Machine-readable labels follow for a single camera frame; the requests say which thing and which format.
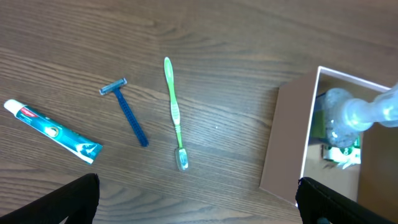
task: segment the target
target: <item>brand label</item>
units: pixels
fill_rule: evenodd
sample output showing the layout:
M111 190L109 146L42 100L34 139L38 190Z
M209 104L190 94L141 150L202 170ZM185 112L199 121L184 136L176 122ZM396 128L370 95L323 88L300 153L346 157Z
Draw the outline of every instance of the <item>brand label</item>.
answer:
M29 109L26 109L26 108L22 108L22 109L21 109L21 112L22 112L24 115L26 115L26 116L28 116L28 117L31 117L31 118L36 118L36 117L37 117L37 115L36 115L35 113L31 112Z

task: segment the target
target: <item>green toothbrush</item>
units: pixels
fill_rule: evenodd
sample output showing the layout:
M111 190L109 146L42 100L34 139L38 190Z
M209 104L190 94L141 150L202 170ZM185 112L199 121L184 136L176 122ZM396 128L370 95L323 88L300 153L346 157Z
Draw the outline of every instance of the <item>green toothbrush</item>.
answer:
M172 62L168 57L164 58L164 73L166 75L167 85L170 92L170 109L172 112L172 119L177 133L178 148L175 150L175 158L180 171L188 169L188 155L187 151L182 146L181 126L180 126L180 110L177 104L177 98L174 92L174 75Z

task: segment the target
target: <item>wooden table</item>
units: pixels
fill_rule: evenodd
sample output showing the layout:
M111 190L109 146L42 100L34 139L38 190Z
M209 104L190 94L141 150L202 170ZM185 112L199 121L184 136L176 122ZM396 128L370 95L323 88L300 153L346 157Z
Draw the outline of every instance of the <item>wooden table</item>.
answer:
M104 148L89 166L1 108L0 211L96 172L98 223L299 222L295 207L258 190L277 89L318 65L393 85L397 19L395 0L2 0L0 102L31 105ZM98 93L122 77L147 148L115 96Z

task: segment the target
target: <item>white cap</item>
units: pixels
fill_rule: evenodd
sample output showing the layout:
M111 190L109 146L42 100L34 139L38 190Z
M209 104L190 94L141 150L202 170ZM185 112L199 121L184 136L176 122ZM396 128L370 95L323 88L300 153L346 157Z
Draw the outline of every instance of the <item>white cap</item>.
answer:
M16 101L16 100L7 100L4 103L4 108L9 110L11 113L14 114L14 116L17 116L17 113L20 109L22 109L24 106L22 103Z

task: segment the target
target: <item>toothpaste tube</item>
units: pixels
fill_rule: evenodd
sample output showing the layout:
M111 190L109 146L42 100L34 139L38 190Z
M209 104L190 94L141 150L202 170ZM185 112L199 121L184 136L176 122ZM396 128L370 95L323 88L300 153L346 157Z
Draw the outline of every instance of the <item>toothpaste tube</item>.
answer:
M7 100L4 107L13 113L16 118L53 139L89 164L93 163L102 149L102 145L74 133L56 121L36 112L30 106L16 100Z

